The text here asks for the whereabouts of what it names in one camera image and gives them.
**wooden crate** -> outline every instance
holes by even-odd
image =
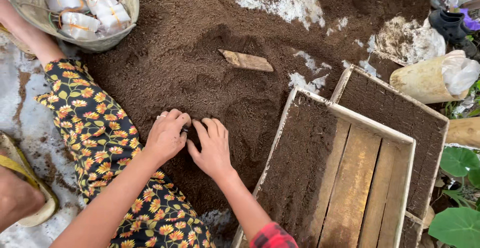
[[[365,77],[366,79],[370,80],[370,82],[373,82],[374,84],[377,84],[378,86],[380,86],[382,88],[382,90],[386,91],[386,92],[390,92],[390,93],[393,93],[395,96],[398,96],[406,101],[409,101],[411,102],[411,104],[414,105],[414,108],[416,110],[421,110],[423,112],[426,112],[428,114],[430,114],[431,116],[437,118],[438,120],[440,121],[444,121],[446,122],[446,125],[441,128],[440,130],[440,133],[442,134],[442,143],[441,143],[441,150],[440,150],[440,155],[439,157],[435,157],[435,159],[437,159],[437,161],[435,162],[435,164],[432,166],[432,171],[434,172],[434,174],[432,176],[429,176],[430,178],[430,182],[428,183],[428,187],[426,188],[427,189],[427,192],[428,192],[428,198],[424,201],[424,202],[418,202],[418,204],[421,204],[421,208],[422,211],[420,211],[420,214],[419,215],[414,215],[414,214],[411,214],[410,212],[406,211],[405,212],[405,215],[408,217],[409,219],[409,222],[414,224],[414,226],[412,227],[406,227],[404,228],[404,231],[409,231],[408,234],[411,235],[413,234],[413,232],[415,232],[417,234],[417,240],[416,240],[416,244],[414,245],[405,245],[406,247],[414,247],[414,246],[417,246],[418,245],[418,242],[420,241],[420,238],[422,236],[422,226],[423,226],[423,218],[427,212],[427,209],[429,207],[429,202],[430,202],[430,199],[431,199],[431,196],[432,196],[432,191],[434,189],[434,184],[435,184],[435,179],[436,179],[436,173],[438,172],[438,167],[440,165],[440,160],[441,160],[441,156],[442,156],[442,151],[443,151],[443,144],[445,143],[445,140],[447,138],[447,130],[448,130],[448,126],[449,126],[449,120],[446,116],[443,116],[442,114],[440,114],[439,112],[436,112],[435,110],[427,107],[425,104],[415,100],[414,98],[404,94],[403,92],[400,92],[399,90],[397,90],[396,88],[394,88],[393,86],[385,83],[384,81],[380,80],[380,79],[377,79],[376,77],[366,73],[364,70],[362,70],[360,67],[357,67],[355,65],[351,65],[349,68],[345,69],[345,71],[343,72],[334,92],[333,92],[333,95],[332,95],[332,98],[330,99],[333,103],[340,103],[340,99],[342,97],[342,94],[344,93],[344,90],[345,90],[345,87],[347,86],[348,82],[349,82],[349,79],[351,78],[352,76],[352,73],[356,73],[356,74],[359,74],[361,75],[362,77]],[[381,121],[379,119],[375,119],[374,116],[369,116],[370,118],[372,118],[373,120],[375,121]]]
[[[295,87],[286,102],[265,169],[253,192],[264,184],[289,108],[303,93],[337,117],[333,151],[318,187],[309,236],[318,247],[399,246],[415,152],[413,138],[338,104]],[[239,227],[232,247],[248,247]]]

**wooden tray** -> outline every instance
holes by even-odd
[[[318,247],[398,247],[416,141],[299,87],[288,97],[253,196],[265,182],[269,165],[275,163],[274,150],[299,93],[324,104],[338,118],[309,235],[319,240]],[[242,227],[232,247],[248,247]]]
[[[404,94],[403,92],[400,92],[399,90],[397,90],[393,86],[385,83],[384,81],[382,81],[380,79],[377,79],[376,77],[366,73],[360,67],[357,67],[355,65],[351,65],[349,68],[345,69],[342,76],[340,77],[340,80],[339,80],[339,82],[338,82],[338,84],[337,84],[337,86],[336,86],[336,88],[333,92],[332,98],[330,99],[333,103],[337,104],[337,103],[340,102],[342,94],[345,90],[345,87],[347,86],[347,83],[348,83],[352,73],[360,74],[361,76],[365,77],[366,79],[370,80],[371,82],[374,82],[375,84],[381,86],[387,92],[391,92],[394,95],[399,96],[402,99],[405,99],[405,100],[411,102],[412,104],[414,104],[414,107],[417,107],[419,110],[422,110],[422,111],[432,115],[433,117],[435,117],[435,118],[437,118],[441,121],[446,122],[446,126],[443,127],[440,130],[440,133],[442,134],[443,140],[442,140],[442,143],[441,143],[441,150],[440,150],[440,155],[438,157],[438,161],[434,165],[434,167],[435,167],[433,169],[434,170],[434,175],[431,177],[431,182],[429,183],[429,187],[428,187],[429,196],[428,196],[428,199],[425,202],[421,202],[423,211],[421,211],[421,214],[419,214],[418,217],[416,215],[413,215],[413,214],[409,213],[408,211],[405,212],[405,215],[408,217],[409,223],[414,224],[413,226],[408,227],[408,230],[410,231],[409,234],[411,234],[412,231],[416,232],[416,234],[417,234],[416,245],[418,245],[418,242],[420,241],[420,238],[422,236],[422,230],[423,230],[422,229],[422,226],[423,226],[423,221],[422,220],[423,220],[423,218],[424,218],[424,216],[427,212],[427,209],[429,207],[429,202],[430,202],[430,199],[431,199],[431,196],[432,196],[432,191],[434,189],[436,173],[438,172],[438,167],[440,165],[440,160],[441,160],[441,157],[442,157],[443,144],[445,143],[445,140],[447,138],[447,130],[448,130],[448,126],[449,126],[449,120],[446,116],[443,116],[439,112],[436,112],[435,110],[427,107],[425,104],[415,100],[414,98]]]

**plaid shirt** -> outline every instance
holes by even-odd
[[[295,240],[277,223],[269,223],[250,242],[251,248],[298,248]]]

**floral pants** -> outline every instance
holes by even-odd
[[[45,79],[52,92],[35,99],[53,110],[53,122],[75,159],[84,201],[91,202],[141,151],[137,129],[113,98],[94,83],[85,64],[71,59],[51,62],[45,66]],[[215,245],[185,196],[158,169],[109,247]]]

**person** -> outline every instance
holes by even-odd
[[[95,84],[84,63],[67,59],[8,0],[0,0],[0,11],[0,23],[30,47],[44,68],[52,91],[35,99],[52,109],[53,122],[74,156],[77,182],[88,204],[51,247],[215,247],[185,195],[160,169],[185,145],[195,164],[224,193],[252,247],[297,247],[231,166],[229,132],[219,120],[204,118],[204,128],[187,113],[162,112],[143,147],[125,111]],[[201,152],[181,133],[190,124],[197,130]],[[0,212],[1,229],[34,213],[43,200],[2,166],[0,195],[0,210],[4,202],[15,203],[9,206],[10,213]]]

